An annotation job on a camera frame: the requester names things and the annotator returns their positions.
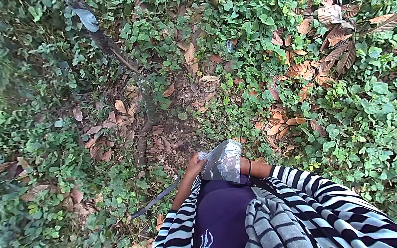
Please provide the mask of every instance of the plastic bag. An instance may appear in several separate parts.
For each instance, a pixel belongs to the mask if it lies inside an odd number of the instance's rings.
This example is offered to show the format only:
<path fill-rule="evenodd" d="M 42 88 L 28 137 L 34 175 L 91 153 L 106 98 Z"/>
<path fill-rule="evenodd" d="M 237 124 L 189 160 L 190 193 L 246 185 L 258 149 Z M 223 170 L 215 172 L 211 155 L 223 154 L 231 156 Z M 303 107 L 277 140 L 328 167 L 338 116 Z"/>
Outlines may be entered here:
<path fill-rule="evenodd" d="M 208 159 L 201 178 L 240 183 L 240 155 L 241 144 L 231 139 L 223 141 L 211 152 L 200 151 L 198 158 Z"/>

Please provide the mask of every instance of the purple clothing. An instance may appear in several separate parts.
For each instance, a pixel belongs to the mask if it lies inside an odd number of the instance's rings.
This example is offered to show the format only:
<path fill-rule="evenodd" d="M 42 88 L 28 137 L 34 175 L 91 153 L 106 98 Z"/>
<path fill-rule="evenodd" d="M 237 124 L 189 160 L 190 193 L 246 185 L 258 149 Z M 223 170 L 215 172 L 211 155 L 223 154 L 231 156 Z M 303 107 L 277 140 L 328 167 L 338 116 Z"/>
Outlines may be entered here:
<path fill-rule="evenodd" d="M 227 181 L 204 181 L 198 198 L 194 228 L 195 248 L 244 248 L 246 208 L 255 198 L 251 187 L 238 188 Z"/>

